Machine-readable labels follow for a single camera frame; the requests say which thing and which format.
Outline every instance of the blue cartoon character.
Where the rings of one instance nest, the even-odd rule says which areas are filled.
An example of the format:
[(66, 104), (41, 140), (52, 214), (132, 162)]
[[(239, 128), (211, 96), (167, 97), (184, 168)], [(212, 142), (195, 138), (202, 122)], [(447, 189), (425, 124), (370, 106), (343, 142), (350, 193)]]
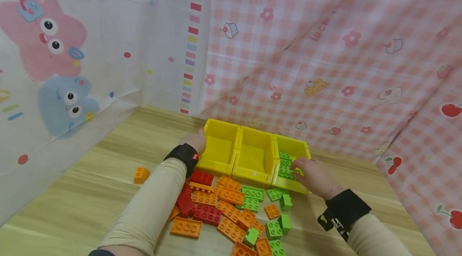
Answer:
[(88, 98), (91, 83), (84, 77), (54, 76), (38, 91), (38, 108), (48, 132), (54, 137), (70, 138), (99, 110), (95, 99)]

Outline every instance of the cupcake print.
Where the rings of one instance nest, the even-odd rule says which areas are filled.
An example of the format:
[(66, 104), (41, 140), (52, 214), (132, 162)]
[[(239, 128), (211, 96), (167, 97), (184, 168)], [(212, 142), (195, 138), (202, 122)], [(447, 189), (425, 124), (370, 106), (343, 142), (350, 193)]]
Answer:
[(387, 53), (392, 54), (398, 52), (403, 47), (403, 40), (401, 38), (393, 38), (388, 44), (383, 44)]
[(223, 28), (220, 30), (225, 33), (227, 38), (233, 38), (235, 35), (237, 35), (237, 26), (233, 22), (225, 23)]

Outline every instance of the pink cartoon character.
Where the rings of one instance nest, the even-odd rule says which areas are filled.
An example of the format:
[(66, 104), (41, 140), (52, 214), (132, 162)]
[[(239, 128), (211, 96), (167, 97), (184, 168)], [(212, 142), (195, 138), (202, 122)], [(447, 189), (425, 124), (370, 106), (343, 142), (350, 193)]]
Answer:
[(58, 74), (80, 74), (80, 51), (86, 29), (65, 15), (57, 0), (13, 0), (0, 3), (0, 28), (19, 47), (22, 65), (33, 81)]

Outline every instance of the cartoon eye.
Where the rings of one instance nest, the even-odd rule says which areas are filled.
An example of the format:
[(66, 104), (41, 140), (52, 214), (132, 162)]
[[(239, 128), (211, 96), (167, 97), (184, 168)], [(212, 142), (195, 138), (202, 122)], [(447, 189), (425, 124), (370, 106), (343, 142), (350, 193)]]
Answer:
[(75, 102), (77, 102), (77, 95), (72, 91), (67, 92), (64, 101), (67, 105), (75, 104)]
[(49, 36), (55, 35), (58, 32), (57, 22), (50, 18), (43, 19), (40, 22), (40, 28), (42, 28), (42, 31)]
[(57, 38), (52, 38), (48, 41), (48, 49), (55, 55), (59, 55), (64, 50), (63, 42), (61, 42), (61, 40), (58, 40)]
[(75, 107), (72, 107), (71, 109), (69, 109), (67, 113), (69, 114), (69, 117), (71, 117), (72, 119), (75, 119), (80, 116), (80, 114), (82, 113), (82, 109), (78, 105), (76, 105)]

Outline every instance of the cartoon character print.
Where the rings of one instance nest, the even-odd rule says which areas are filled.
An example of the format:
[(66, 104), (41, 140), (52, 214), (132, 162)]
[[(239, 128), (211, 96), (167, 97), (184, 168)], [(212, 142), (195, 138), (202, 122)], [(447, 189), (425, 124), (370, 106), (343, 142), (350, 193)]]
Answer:
[(38, 90), (38, 108), (48, 132), (54, 137), (70, 138), (99, 110), (95, 99), (88, 98), (91, 83), (85, 77), (54, 76)]
[(308, 97), (312, 97), (319, 93), (326, 86), (327, 83), (323, 82), (322, 79), (316, 79), (314, 81), (309, 81), (308, 84), (306, 84), (304, 91), (308, 95)]
[(223, 28), (220, 30), (224, 32), (227, 38), (233, 38), (235, 35), (237, 35), (237, 26), (233, 22), (225, 23)]
[(383, 107), (386, 105), (398, 104), (399, 101), (401, 101), (401, 88), (396, 87), (392, 90), (383, 91), (378, 97), (381, 98), (378, 104)]
[(80, 74), (84, 25), (65, 15), (57, 0), (15, 0), (0, 3), (0, 29), (19, 47), (28, 77), (43, 82), (53, 74)]
[(257, 118), (249, 117), (247, 118), (246, 122), (249, 124), (250, 128), (259, 129), (261, 125), (263, 125), (263, 118), (262, 117), (257, 117)]
[(398, 52), (403, 47), (403, 40), (401, 38), (393, 38), (388, 44), (383, 44), (385, 46), (385, 51), (389, 54)]

